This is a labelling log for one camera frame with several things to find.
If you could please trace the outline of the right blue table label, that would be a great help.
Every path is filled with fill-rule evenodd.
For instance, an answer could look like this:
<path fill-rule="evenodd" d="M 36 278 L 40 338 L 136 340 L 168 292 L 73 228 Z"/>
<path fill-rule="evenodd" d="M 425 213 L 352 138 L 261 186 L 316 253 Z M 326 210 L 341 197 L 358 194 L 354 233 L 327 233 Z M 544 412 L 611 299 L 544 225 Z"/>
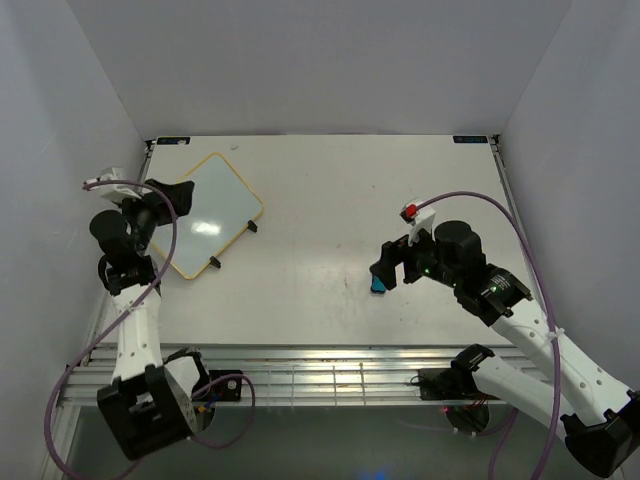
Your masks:
<path fill-rule="evenodd" d="M 489 140 L 484 135 L 453 135 L 455 144 L 488 144 Z"/>

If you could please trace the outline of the aluminium rail frame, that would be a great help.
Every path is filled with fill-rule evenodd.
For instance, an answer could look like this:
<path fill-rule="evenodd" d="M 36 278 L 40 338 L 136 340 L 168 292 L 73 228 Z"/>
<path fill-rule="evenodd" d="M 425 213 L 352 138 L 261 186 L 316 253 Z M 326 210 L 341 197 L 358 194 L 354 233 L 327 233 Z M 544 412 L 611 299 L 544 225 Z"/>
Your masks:
<path fill-rule="evenodd" d="M 193 280 L 171 266 L 179 218 L 156 228 L 147 253 L 160 272 L 162 356 L 191 349 L 207 373 L 241 370 L 240 400 L 251 407 L 376 406 L 399 392 L 387 373 L 370 370 L 373 362 L 405 365 L 419 349 L 430 356 L 450 349 L 452 363 L 474 344 L 546 381 L 518 348 L 464 310 L 451 288 L 428 278 L 404 284 L 398 266 L 393 290 L 370 291 L 369 267 L 383 243 L 409 233 L 399 213 L 414 199 L 435 210 L 433 230 L 467 223 L 489 263 L 515 275 L 507 262 L 532 260 L 524 238 L 504 236 L 515 220 L 500 200 L 487 136 L 488 144 L 455 144 L 453 135 L 173 136 L 190 144 L 150 141 L 142 177 L 124 183 L 148 192 L 148 164 L 160 149 L 220 152 L 264 212 L 257 233 L 220 255 L 220 270 L 208 267 Z M 550 329 L 566 334 L 546 287 L 528 289 Z"/>

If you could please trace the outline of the blue table label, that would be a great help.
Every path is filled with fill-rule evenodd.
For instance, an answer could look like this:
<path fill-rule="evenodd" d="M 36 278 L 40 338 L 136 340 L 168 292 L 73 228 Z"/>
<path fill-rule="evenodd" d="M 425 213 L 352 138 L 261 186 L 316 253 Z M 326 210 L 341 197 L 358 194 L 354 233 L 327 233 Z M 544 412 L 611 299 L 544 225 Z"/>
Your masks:
<path fill-rule="evenodd" d="M 159 137 L 156 140 L 157 146 L 184 146 L 189 145 L 191 141 L 190 137 Z"/>
<path fill-rule="evenodd" d="M 484 135 L 453 135 L 455 144 L 488 144 L 489 140 Z"/>

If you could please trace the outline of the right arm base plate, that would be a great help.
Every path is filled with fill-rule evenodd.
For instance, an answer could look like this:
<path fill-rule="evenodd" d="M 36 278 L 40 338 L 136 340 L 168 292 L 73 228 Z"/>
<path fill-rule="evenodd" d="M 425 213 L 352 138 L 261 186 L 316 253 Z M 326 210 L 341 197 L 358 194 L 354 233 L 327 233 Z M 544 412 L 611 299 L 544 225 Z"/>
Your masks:
<path fill-rule="evenodd" d="M 423 368 L 409 380 L 421 400 L 475 400 L 480 395 L 470 375 L 453 368 Z"/>

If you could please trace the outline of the blue whiteboard eraser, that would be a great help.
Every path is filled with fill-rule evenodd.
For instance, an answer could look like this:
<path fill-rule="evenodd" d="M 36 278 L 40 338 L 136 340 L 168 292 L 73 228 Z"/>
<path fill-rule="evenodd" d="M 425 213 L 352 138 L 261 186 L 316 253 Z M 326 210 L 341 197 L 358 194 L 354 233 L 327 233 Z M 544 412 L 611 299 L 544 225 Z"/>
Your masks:
<path fill-rule="evenodd" d="M 371 278 L 370 291 L 375 295 L 383 295 L 387 289 L 383 282 L 375 275 Z"/>

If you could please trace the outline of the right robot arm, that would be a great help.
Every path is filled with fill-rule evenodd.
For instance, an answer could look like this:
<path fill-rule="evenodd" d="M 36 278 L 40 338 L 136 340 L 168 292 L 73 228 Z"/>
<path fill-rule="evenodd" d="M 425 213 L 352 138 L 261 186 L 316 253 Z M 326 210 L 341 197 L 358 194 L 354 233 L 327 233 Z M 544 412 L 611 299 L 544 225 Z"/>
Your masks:
<path fill-rule="evenodd" d="M 463 221 L 434 230 L 418 226 L 384 243 L 370 267 L 387 290 L 429 278 L 452 289 L 461 307 L 518 348 L 546 376 L 538 381 L 509 366 L 491 349 L 474 344 L 451 363 L 454 390 L 502 399 L 549 425 L 554 413 L 562 439 L 590 473 L 610 477 L 639 447 L 639 394 L 608 374 L 550 320 L 530 290 L 511 272 L 489 263 L 480 237 Z"/>

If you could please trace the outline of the yellow framed whiteboard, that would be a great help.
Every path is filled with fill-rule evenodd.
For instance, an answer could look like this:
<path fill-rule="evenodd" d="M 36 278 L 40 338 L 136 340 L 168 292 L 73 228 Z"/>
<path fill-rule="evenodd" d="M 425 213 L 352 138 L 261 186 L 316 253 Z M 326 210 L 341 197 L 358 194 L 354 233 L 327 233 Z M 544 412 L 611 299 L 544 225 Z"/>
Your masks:
<path fill-rule="evenodd" d="M 146 176 L 165 184 L 192 181 L 190 212 L 178 219 L 171 266 L 186 280 L 210 266 L 242 233 L 257 230 L 264 203 L 220 152 L 155 151 Z"/>

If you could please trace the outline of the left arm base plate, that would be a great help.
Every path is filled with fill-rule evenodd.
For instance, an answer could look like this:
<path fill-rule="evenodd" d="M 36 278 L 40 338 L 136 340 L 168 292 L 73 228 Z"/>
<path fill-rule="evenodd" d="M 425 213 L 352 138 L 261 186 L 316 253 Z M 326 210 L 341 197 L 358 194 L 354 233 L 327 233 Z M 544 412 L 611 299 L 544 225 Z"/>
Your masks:
<path fill-rule="evenodd" d="M 192 391 L 195 402 L 237 402 L 242 397 L 241 370 L 209 370 L 202 376 Z"/>

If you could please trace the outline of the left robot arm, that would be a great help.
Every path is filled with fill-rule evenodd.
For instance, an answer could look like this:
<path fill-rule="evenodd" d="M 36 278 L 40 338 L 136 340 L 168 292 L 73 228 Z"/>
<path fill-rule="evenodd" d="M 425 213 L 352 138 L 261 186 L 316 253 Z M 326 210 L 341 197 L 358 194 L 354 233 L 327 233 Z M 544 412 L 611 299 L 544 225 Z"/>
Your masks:
<path fill-rule="evenodd" d="M 97 179 L 116 207 L 89 226 L 103 253 L 99 277 L 120 320 L 112 379 L 97 404 L 124 455 L 136 461 L 198 432 L 193 401 L 210 392 L 212 376 L 191 349 L 162 356 L 160 272 L 147 253 L 157 227 L 189 214 L 195 185 L 147 180 L 148 192 L 139 193 L 115 178 Z"/>

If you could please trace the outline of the left blue table label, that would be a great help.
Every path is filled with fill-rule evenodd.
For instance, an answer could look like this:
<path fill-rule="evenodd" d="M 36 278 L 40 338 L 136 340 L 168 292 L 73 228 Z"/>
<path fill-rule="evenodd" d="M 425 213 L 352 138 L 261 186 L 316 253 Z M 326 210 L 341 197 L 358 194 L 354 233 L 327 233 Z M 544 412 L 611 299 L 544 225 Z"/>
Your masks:
<path fill-rule="evenodd" d="M 156 140 L 157 146 L 184 146 L 189 145 L 191 141 L 190 137 L 159 137 Z"/>

